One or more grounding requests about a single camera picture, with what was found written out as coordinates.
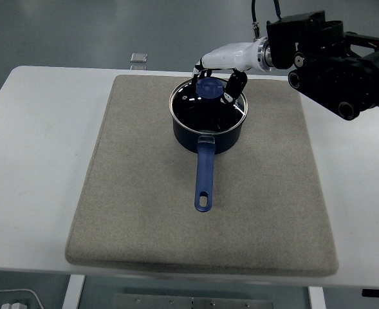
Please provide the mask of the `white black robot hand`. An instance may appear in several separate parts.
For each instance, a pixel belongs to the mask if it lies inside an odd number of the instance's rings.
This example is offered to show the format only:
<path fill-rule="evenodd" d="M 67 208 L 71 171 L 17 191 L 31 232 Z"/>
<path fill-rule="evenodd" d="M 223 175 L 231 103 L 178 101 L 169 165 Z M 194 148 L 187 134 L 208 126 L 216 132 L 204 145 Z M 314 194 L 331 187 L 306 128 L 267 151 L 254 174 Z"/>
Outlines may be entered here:
<path fill-rule="evenodd" d="M 243 92 L 248 77 L 246 71 L 254 68 L 261 71 L 270 71 L 272 60 L 266 44 L 266 38 L 255 42 L 231 43 L 215 49 L 196 63 L 192 72 L 192 81 L 196 82 L 201 75 L 210 76 L 214 70 L 232 70 L 225 90 L 219 97 L 220 102 L 229 106 L 233 104 Z"/>

